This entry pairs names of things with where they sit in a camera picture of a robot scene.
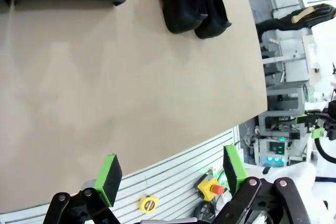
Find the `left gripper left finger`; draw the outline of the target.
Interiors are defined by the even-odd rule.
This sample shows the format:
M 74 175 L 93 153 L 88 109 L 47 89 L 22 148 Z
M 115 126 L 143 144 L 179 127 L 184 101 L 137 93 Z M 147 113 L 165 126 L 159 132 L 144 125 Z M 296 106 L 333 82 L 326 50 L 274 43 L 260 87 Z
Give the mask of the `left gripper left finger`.
M 56 193 L 46 213 L 46 223 L 119 223 L 110 210 L 122 180 L 116 154 L 107 155 L 92 187 L 75 195 Z

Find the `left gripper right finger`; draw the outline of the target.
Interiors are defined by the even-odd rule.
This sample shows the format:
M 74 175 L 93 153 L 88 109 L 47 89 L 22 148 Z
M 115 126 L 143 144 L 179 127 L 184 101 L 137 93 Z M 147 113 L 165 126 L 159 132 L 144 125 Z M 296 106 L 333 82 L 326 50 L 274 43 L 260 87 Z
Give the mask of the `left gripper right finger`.
M 248 176 L 233 145 L 224 146 L 223 169 L 232 198 L 212 223 L 253 223 L 262 214 L 265 223 L 311 222 L 291 178 L 280 177 L 270 183 Z

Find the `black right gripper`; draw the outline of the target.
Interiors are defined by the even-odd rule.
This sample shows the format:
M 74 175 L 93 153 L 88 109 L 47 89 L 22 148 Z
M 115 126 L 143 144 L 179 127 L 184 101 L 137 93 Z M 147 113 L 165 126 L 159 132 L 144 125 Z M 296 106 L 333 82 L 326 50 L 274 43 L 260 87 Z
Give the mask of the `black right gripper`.
M 296 118 L 297 123 L 316 124 L 319 119 L 325 120 L 324 127 L 316 128 L 311 131 L 311 138 L 329 138 L 335 140 L 335 100 L 328 103 L 325 113 L 321 112 L 306 112 L 304 115 Z

